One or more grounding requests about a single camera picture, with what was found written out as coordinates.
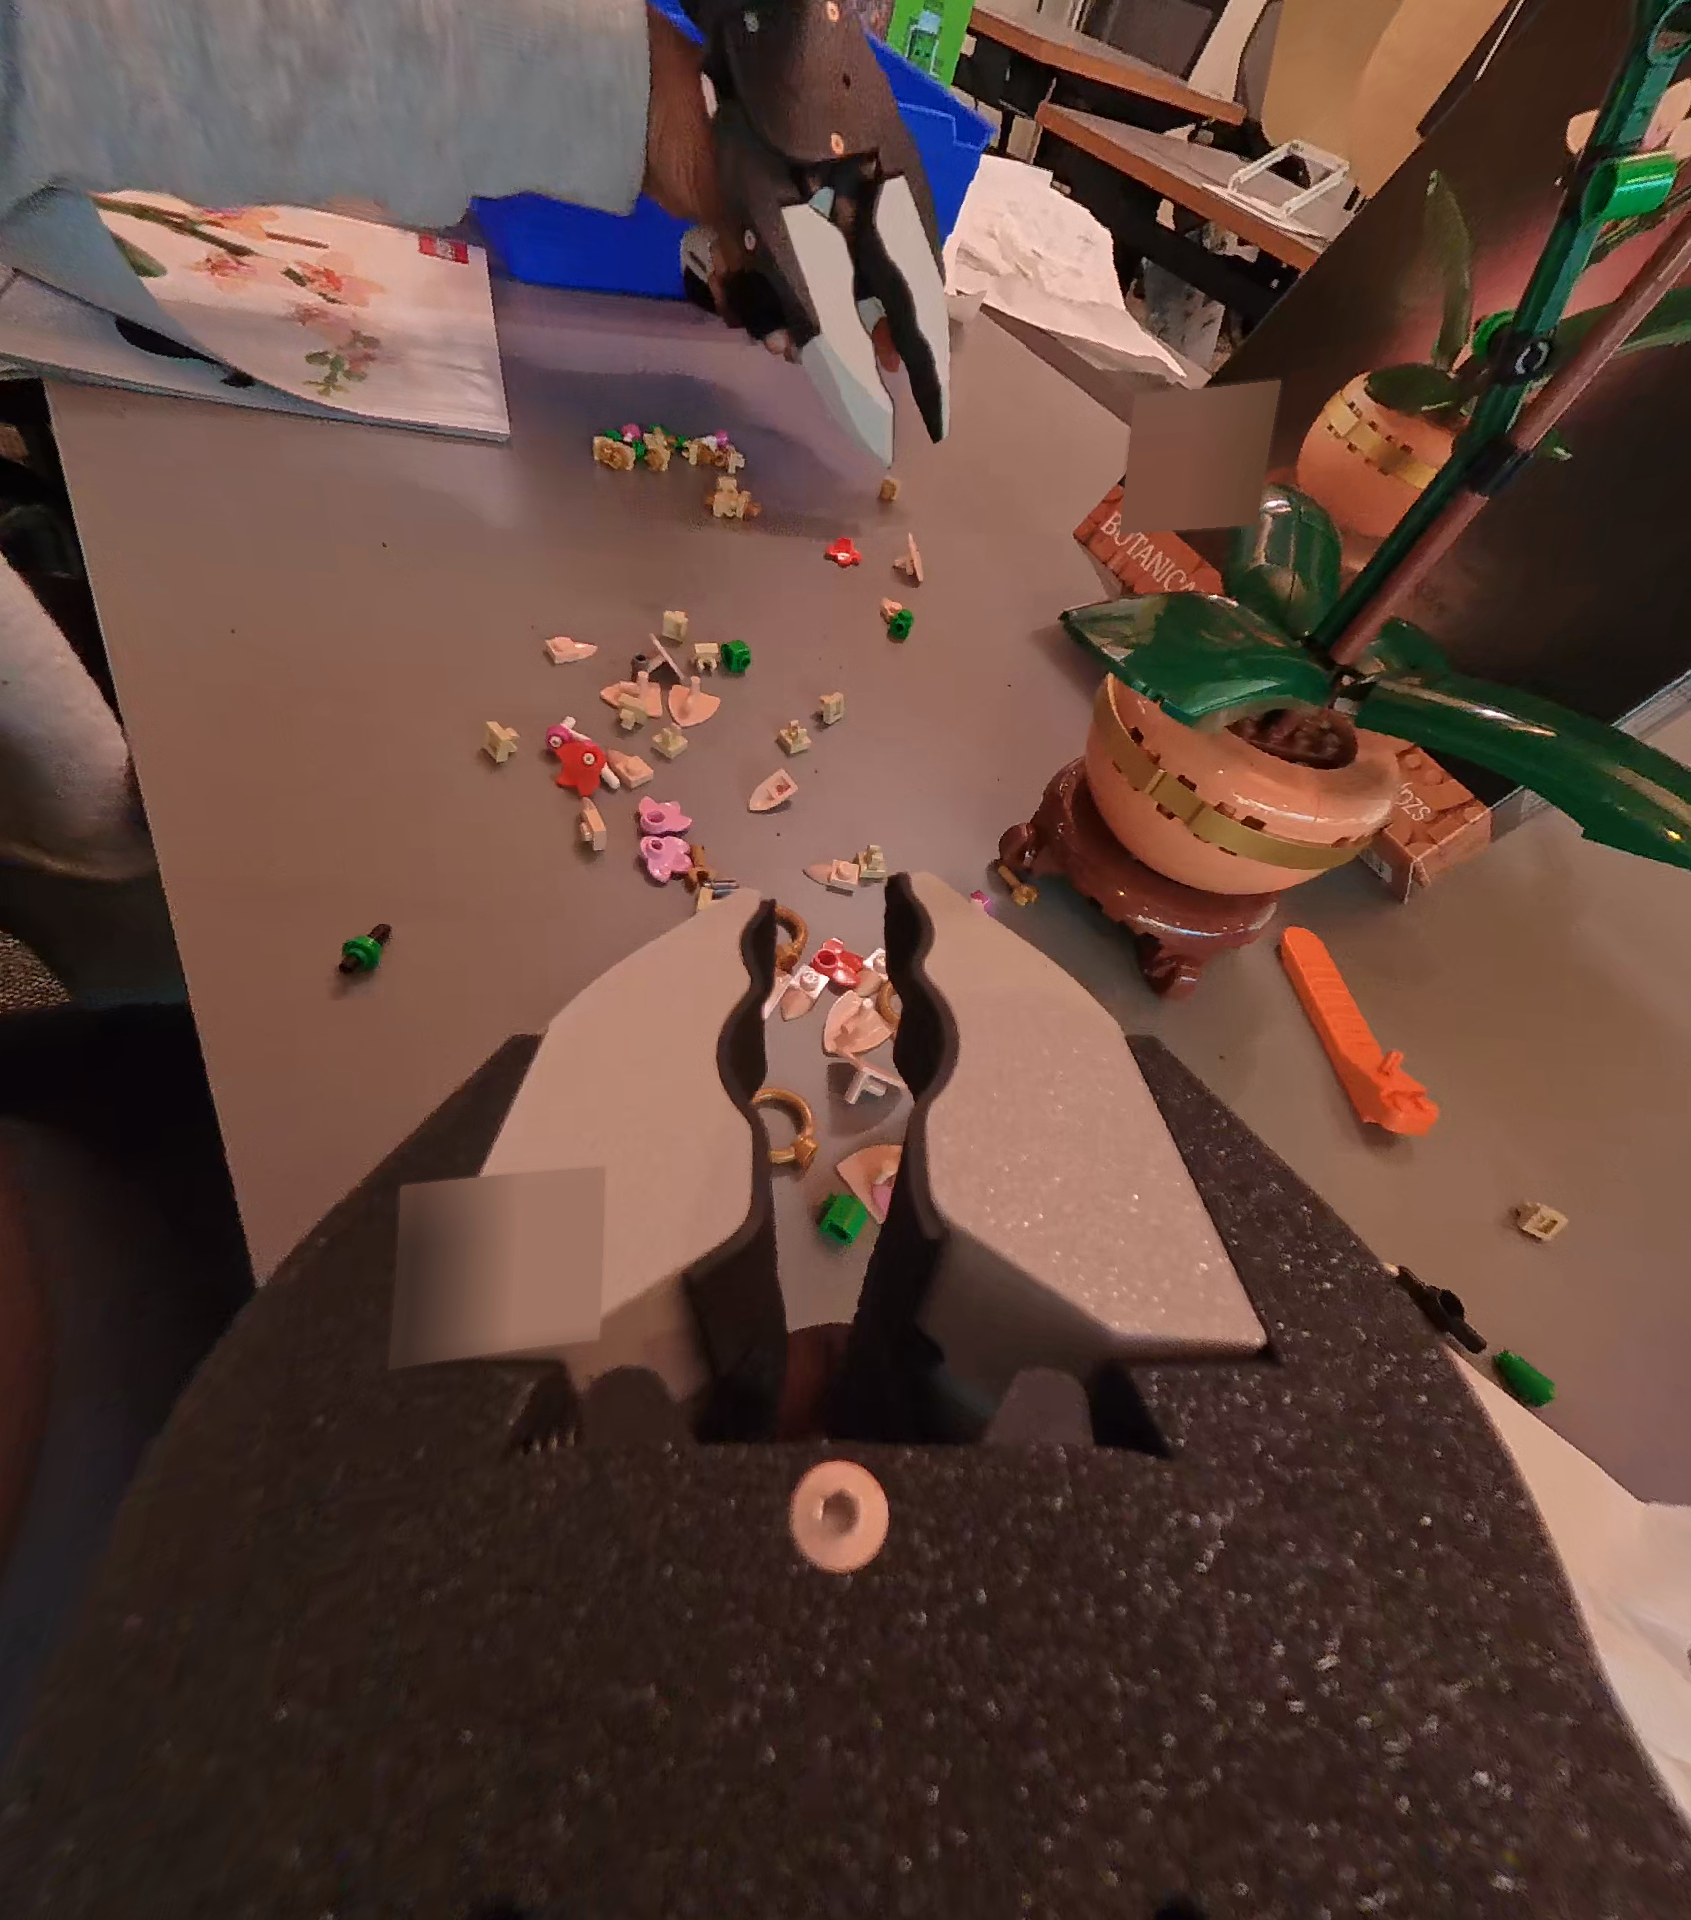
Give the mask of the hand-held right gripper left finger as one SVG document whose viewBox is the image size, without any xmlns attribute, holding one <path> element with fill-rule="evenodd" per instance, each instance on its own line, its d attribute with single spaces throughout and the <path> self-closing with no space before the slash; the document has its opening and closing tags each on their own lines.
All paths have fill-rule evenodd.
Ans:
<svg viewBox="0 0 1691 1920">
<path fill-rule="evenodd" d="M 739 887 L 550 1022 L 476 1179 L 478 1355 L 642 1367 L 703 1433 L 771 1433 L 789 1331 L 753 1100 L 775 935 Z"/>
</svg>

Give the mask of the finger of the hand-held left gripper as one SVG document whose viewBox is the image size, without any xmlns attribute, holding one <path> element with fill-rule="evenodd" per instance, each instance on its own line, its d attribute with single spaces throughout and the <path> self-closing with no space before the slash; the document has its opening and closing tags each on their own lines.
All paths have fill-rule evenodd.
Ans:
<svg viewBox="0 0 1691 1920">
<path fill-rule="evenodd" d="M 905 176 L 877 155 L 857 157 L 857 437 L 893 444 L 891 396 L 879 337 L 889 340 L 931 442 L 951 424 L 951 323 L 933 228 Z"/>
<path fill-rule="evenodd" d="M 801 364 L 833 417 L 887 467 L 895 445 L 891 396 L 857 310 L 855 266 L 833 201 L 831 192 L 813 192 L 783 209 L 789 315 L 801 332 Z"/>
</svg>

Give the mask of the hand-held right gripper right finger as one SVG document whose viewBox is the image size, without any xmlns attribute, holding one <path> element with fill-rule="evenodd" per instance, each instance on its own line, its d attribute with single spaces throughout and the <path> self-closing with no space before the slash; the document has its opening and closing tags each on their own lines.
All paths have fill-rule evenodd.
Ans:
<svg viewBox="0 0 1691 1920">
<path fill-rule="evenodd" d="M 1113 1020 L 949 881 L 897 876 L 885 958 L 909 1093 L 841 1360 L 849 1437 L 977 1437 L 1059 1388 L 1261 1362 L 1269 1334 Z"/>
</svg>

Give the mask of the small toy bricks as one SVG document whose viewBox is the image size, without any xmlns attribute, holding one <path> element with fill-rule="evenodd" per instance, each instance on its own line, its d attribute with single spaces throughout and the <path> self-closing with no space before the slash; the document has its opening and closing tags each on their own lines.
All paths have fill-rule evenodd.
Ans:
<svg viewBox="0 0 1691 1920">
<path fill-rule="evenodd" d="M 662 607 L 685 574 L 676 555 L 658 561 L 658 587 L 622 583 L 646 570 L 648 534 L 662 534 L 664 547 L 678 543 L 685 496 L 707 491 L 717 525 L 747 525 L 759 513 L 741 451 L 719 421 L 709 435 L 618 421 L 622 411 L 650 413 L 656 400 L 672 411 L 678 396 L 656 386 L 592 394 L 530 419 L 534 451 L 550 444 L 554 427 L 606 419 L 592 453 L 602 467 L 636 472 L 622 487 L 640 498 L 624 498 L 594 527 L 596 502 L 576 477 L 576 451 L 558 444 L 560 472 L 544 496 L 560 506 L 546 546 L 532 551 L 556 560 L 554 607 L 534 614 L 528 628 L 544 637 L 548 671 L 570 685 L 546 707 L 546 736 L 536 709 L 526 712 L 526 727 L 508 716 L 486 726 L 478 779 L 526 802 L 524 839 L 520 857 L 478 868 L 468 924 L 428 935 L 428 1003 L 440 1016 L 492 1016 L 504 1035 L 546 1031 L 572 998 L 638 947 L 751 889 L 771 903 L 777 925 L 779 969 L 765 1010 L 783 996 L 793 1005 L 835 996 L 847 1025 L 865 1025 L 865 1038 L 849 1033 L 841 1046 L 871 1051 L 897 1022 L 885 959 L 869 954 L 857 987 L 835 987 L 811 971 L 807 925 L 795 901 L 783 900 L 793 862 L 763 843 L 779 831 L 781 812 L 799 806 L 795 758 L 845 716 L 843 693 L 819 685 L 835 666 L 831 648 L 805 652 L 781 634 L 749 674 L 733 677 L 715 657 L 719 641 L 745 639 L 729 596 L 719 605 L 703 600 L 697 619 Z M 580 797 L 556 784 L 556 748 L 568 736 L 606 750 L 618 788 Z M 691 816 L 685 839 L 697 868 L 687 877 L 648 877 L 638 853 L 640 797 L 681 804 Z"/>
</svg>

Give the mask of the toy brick orchid plant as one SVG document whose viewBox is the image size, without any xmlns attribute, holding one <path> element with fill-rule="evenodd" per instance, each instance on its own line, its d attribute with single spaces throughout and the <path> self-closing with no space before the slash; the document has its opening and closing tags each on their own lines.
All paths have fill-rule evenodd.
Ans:
<svg viewBox="0 0 1691 1920">
<path fill-rule="evenodd" d="M 1477 47 L 1469 85 L 1455 99 L 1439 101 L 1417 148 L 1481 80 L 1521 15 L 1539 5 L 1513 3 L 1507 10 L 1499 38 L 1483 40 Z M 1691 47 L 1691 3 L 1677 5 L 1677 11 L 1649 14 L 1635 26 L 1633 43 L 1621 47 L 1621 67 L 1609 92 L 1595 94 L 1589 112 L 1569 109 L 1569 131 L 1609 134 L 1613 152 L 1587 189 L 1561 206 L 1525 293 L 1515 302 L 1515 320 L 1559 315 L 1551 302 L 1575 288 L 1585 266 L 1585 241 L 1607 224 L 1615 206 L 1649 212 L 1667 201 L 1673 168 L 1663 160 L 1649 161 L 1641 155 L 1643 148 L 1667 145 L 1675 157 L 1691 157 L 1691 80 L 1683 92 L 1671 94 L 1671 104 L 1659 101 L 1675 80 L 1673 63 Z M 1259 383 L 1279 387 L 1275 380 L 1225 386 L 1217 378 L 1193 397 L 1215 402 Z M 1403 543 L 1381 547 L 1369 567 L 1355 574 L 1357 587 L 1367 592 L 1361 607 L 1341 594 L 1351 570 L 1351 542 L 1337 534 L 1327 516 L 1321 516 L 1323 530 L 1309 540 L 1287 534 L 1285 560 L 1269 579 L 1287 612 L 1293 612 L 1299 564 L 1317 567 L 1325 626 L 1341 630 L 1329 648 L 1337 666 L 1361 659 L 1385 621 L 1385 603 L 1467 527 L 1477 504 L 1457 491 L 1483 494 L 1487 487 L 1477 466 L 1461 473 L 1453 459 L 1433 470 L 1429 427 L 1405 426 L 1397 415 L 1385 426 L 1391 440 L 1383 440 L 1375 411 L 1361 426 L 1327 424 L 1327 434 L 1339 437 L 1361 464 L 1361 472 L 1353 473 L 1353 527 L 1377 531 L 1381 491 L 1401 494 L 1407 482 L 1427 483 L 1417 509 L 1429 519 L 1413 531 L 1397 524 Z M 1131 511 L 1131 491 L 1145 487 L 1139 479 L 1143 459 L 1157 453 L 1165 467 L 1175 467 L 1183 450 L 1185 435 L 1175 429 L 1133 432 L 1125 487 L 1113 491 L 1077 531 L 1079 542 L 1103 553 L 1105 564 L 1121 576 L 1109 601 L 1123 596 L 1217 594 L 1227 585 L 1223 570 L 1239 534 L 1259 534 L 1273 511 L 1267 491 L 1295 485 L 1289 467 L 1273 467 L 1269 450 L 1261 504 L 1239 516 L 1227 531 L 1197 531 L 1185 513 L 1165 516 L 1151 508 Z M 1407 812 L 1433 810 L 1429 800 L 1409 802 L 1409 784 L 1421 774 L 1411 751 L 1425 755 L 1431 774 L 1469 775 L 1487 802 L 1503 796 L 1537 802 L 1577 826 L 1525 788 L 1463 769 L 1457 759 L 1439 759 L 1419 743 L 1361 730 L 1349 709 L 1335 701 L 1259 709 L 1193 730 L 1139 693 L 1115 687 L 1099 661 L 1079 649 L 1097 677 L 1081 758 L 1051 779 L 1031 822 L 1005 834 L 1001 857 L 1021 873 L 1069 877 L 1077 894 L 1139 938 L 1145 971 L 1165 993 L 1181 993 L 1195 974 L 1193 935 L 1177 927 L 1175 911 L 1167 908 L 1177 894 L 1241 898 L 1265 920 L 1273 894 L 1295 889 L 1353 860 L 1393 870 L 1431 865 L 1431 852 L 1405 853 L 1409 834 L 1423 843 L 1439 837 L 1439 828 L 1405 817 Z M 1623 852 L 1583 837 L 1603 849 Z"/>
</svg>

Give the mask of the wooden background desk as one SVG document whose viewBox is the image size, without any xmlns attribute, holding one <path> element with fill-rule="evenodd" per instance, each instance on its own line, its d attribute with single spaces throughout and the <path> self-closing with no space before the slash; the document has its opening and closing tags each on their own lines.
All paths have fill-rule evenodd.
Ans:
<svg viewBox="0 0 1691 1920">
<path fill-rule="evenodd" d="M 1201 148 L 1187 139 L 1051 101 L 1037 108 L 1035 126 L 1041 131 L 1039 152 L 1051 157 L 1055 176 L 1067 155 L 1089 160 L 1149 204 L 1151 225 L 1157 224 L 1157 201 L 1171 201 L 1175 209 L 1241 238 L 1297 272 L 1311 267 L 1335 239 L 1333 234 L 1281 224 L 1259 204 L 1223 193 L 1211 172 L 1217 161 L 1195 160 Z"/>
<path fill-rule="evenodd" d="M 969 32 L 973 46 L 957 63 L 955 84 L 1007 113 L 1027 118 L 1047 99 L 1063 104 L 1091 88 L 1145 101 L 1147 112 L 1163 112 L 1169 124 L 1191 120 L 1241 128 L 1247 122 L 1237 99 L 1203 92 L 1045 14 L 973 3 Z"/>
</svg>

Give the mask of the grey desk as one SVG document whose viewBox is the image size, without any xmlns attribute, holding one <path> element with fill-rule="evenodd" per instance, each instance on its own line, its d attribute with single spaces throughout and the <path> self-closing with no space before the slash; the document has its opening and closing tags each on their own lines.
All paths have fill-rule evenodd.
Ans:
<svg viewBox="0 0 1691 1920">
<path fill-rule="evenodd" d="M 985 314 L 953 337 L 953 432 L 903 421 L 893 502 L 805 375 L 685 303 L 502 284 L 510 444 L 90 387 L 52 389 L 90 582 L 256 1275 L 500 1042 L 428 1003 L 426 939 L 468 924 L 478 868 L 520 857 L 524 797 L 478 779 L 486 726 L 544 714 L 570 677 L 528 619 L 558 444 L 600 527 L 636 472 L 606 419 L 532 417 L 664 387 L 618 421 L 741 451 L 759 513 L 681 502 L 646 570 L 662 609 L 733 600 L 757 661 L 831 648 L 845 716 L 795 758 L 797 807 L 763 843 L 821 941 L 881 932 L 873 889 L 811 883 L 867 843 L 963 891 L 1083 746 L 1091 666 L 1055 628 L 1103 596 L 1073 527 L 1121 467 L 1123 421 Z M 825 546 L 849 535 L 861 564 Z M 913 609 L 887 639 L 881 601 Z M 1421 1140 L 1367 1135 L 1297 1010 L 1271 938 L 1161 1000 L 1129 938 L 1055 881 L 1001 922 L 1159 1035 L 1383 1260 L 1457 1290 L 1491 1349 L 1557 1385 L 1553 1427 L 1637 1497 L 1691 1506 L 1691 876 L 1583 842 L 1553 813 L 1407 903 L 1361 865 L 1283 918 L 1337 959 L 1377 1038 L 1441 1107 Z M 378 971 L 344 939 L 392 924 Z M 1561 1210 L 1551 1242 L 1521 1202 Z"/>
</svg>

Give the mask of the person's left hand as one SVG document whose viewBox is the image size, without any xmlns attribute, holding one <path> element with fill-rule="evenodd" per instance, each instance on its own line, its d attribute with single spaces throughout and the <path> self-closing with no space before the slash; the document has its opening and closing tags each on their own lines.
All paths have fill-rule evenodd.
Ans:
<svg viewBox="0 0 1691 1920">
<path fill-rule="evenodd" d="M 703 43 L 668 14 L 646 10 L 650 96 L 642 196 L 691 228 L 721 224 L 713 106 Z"/>
</svg>

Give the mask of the crumpled white plastic bag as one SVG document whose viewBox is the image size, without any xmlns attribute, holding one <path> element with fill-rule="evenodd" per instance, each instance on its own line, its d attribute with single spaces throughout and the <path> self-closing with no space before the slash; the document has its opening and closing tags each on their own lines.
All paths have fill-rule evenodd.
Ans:
<svg viewBox="0 0 1691 1920">
<path fill-rule="evenodd" d="M 1201 387 L 1203 367 L 1157 341 L 1127 310 L 1109 229 L 1051 176 L 985 153 L 947 238 L 955 321 L 979 310 L 1027 323 L 1103 372 L 1143 372 Z"/>
</svg>

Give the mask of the green box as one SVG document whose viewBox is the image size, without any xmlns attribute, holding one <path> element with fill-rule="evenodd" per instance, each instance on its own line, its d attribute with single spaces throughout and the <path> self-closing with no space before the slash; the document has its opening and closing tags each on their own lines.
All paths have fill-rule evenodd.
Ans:
<svg viewBox="0 0 1691 1920">
<path fill-rule="evenodd" d="M 883 3 L 883 43 L 939 84 L 953 74 L 971 26 L 973 1 Z"/>
</svg>

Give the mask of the blue plastic bin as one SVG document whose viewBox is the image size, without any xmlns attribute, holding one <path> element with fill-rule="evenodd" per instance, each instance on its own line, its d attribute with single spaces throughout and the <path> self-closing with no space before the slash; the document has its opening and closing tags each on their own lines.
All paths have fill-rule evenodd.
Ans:
<svg viewBox="0 0 1691 1920">
<path fill-rule="evenodd" d="M 899 18 L 907 34 L 919 14 L 941 22 L 945 10 L 941 3 L 853 3 L 853 10 L 921 160 L 939 235 L 949 238 L 993 130 L 931 67 L 905 60 L 905 42 L 887 40 L 891 18 Z M 520 282 L 648 300 L 689 298 L 681 258 L 687 221 L 648 198 L 628 214 L 542 196 L 474 200 L 472 218 L 492 263 Z"/>
</svg>

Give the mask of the orange brick separator tool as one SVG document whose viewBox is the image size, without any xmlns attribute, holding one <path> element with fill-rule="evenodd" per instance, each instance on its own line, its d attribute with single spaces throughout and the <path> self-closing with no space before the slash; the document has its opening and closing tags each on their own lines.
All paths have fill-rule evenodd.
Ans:
<svg viewBox="0 0 1691 1920">
<path fill-rule="evenodd" d="M 1403 1067 L 1401 1051 L 1379 1043 L 1329 947 L 1293 924 L 1281 932 L 1279 959 L 1361 1123 L 1395 1137 L 1423 1137 L 1437 1121 L 1437 1103 Z"/>
</svg>

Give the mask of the white plastic stand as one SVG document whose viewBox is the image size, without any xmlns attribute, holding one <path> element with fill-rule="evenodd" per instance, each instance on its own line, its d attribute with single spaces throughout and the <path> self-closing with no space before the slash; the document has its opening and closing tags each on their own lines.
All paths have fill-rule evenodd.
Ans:
<svg viewBox="0 0 1691 1920">
<path fill-rule="evenodd" d="M 1351 177 L 1345 155 L 1293 138 L 1263 155 L 1235 163 L 1221 180 L 1223 192 L 1245 204 L 1259 204 L 1271 214 L 1295 219 L 1313 204 L 1341 193 Z"/>
</svg>

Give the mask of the black toy connector piece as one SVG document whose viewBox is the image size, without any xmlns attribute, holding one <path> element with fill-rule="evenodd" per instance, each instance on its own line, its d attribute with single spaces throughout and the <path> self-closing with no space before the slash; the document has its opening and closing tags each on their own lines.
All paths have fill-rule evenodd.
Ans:
<svg viewBox="0 0 1691 1920">
<path fill-rule="evenodd" d="M 1485 1337 L 1471 1325 L 1455 1292 L 1423 1282 L 1403 1264 L 1389 1264 L 1385 1272 L 1441 1337 L 1471 1355 L 1487 1351 Z"/>
</svg>

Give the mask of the toy instruction booklet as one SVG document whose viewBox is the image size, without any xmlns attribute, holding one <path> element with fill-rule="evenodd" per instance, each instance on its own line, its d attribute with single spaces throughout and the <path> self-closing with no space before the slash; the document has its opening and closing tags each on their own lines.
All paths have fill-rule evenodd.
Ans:
<svg viewBox="0 0 1691 1920">
<path fill-rule="evenodd" d="M 0 225 L 0 380 L 18 378 L 512 437 L 486 252 L 300 204 L 44 196 Z"/>
</svg>

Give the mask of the light wooden table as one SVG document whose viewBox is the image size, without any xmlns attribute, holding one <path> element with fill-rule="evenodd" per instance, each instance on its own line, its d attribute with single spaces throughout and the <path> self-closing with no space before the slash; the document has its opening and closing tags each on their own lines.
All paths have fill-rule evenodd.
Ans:
<svg viewBox="0 0 1691 1920">
<path fill-rule="evenodd" d="M 1257 122 L 1383 181 L 1507 1 L 1285 1 Z"/>
</svg>

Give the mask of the flat white plastic bag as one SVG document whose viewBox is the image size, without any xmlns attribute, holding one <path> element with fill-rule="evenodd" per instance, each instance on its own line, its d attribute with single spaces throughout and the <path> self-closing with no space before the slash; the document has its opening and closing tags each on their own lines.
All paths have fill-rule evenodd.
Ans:
<svg viewBox="0 0 1691 1920">
<path fill-rule="evenodd" d="M 1445 1351 L 1523 1477 L 1607 1684 L 1691 1828 L 1691 1506 L 1639 1499 Z"/>
</svg>

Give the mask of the black toy set box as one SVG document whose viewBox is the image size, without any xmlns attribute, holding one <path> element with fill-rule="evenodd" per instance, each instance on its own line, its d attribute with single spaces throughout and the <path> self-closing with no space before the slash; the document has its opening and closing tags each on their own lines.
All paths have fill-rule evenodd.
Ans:
<svg viewBox="0 0 1691 1920">
<path fill-rule="evenodd" d="M 1691 772 L 1617 722 L 1691 667 L 1691 157 L 1665 204 L 1617 204 L 1585 241 L 1557 318 L 1513 318 L 1569 196 L 1613 152 L 1569 131 L 1647 15 L 1677 3 L 1543 3 L 1473 89 L 1225 361 L 1221 383 L 1275 380 L 1261 531 L 1243 530 L 1219 592 L 1125 594 L 1061 615 L 1117 689 L 1193 730 L 1279 707 L 1347 707 L 1365 731 L 1485 772 L 1617 852 L 1691 871 Z M 1691 47 L 1659 96 L 1691 82 Z M 1287 534 L 1331 517 L 1355 574 L 1413 531 L 1427 483 L 1381 491 L 1353 527 L 1361 464 L 1327 424 L 1431 429 L 1429 462 L 1481 467 L 1475 516 L 1407 587 L 1355 666 L 1337 666 L 1321 574 L 1269 579 Z"/>
</svg>

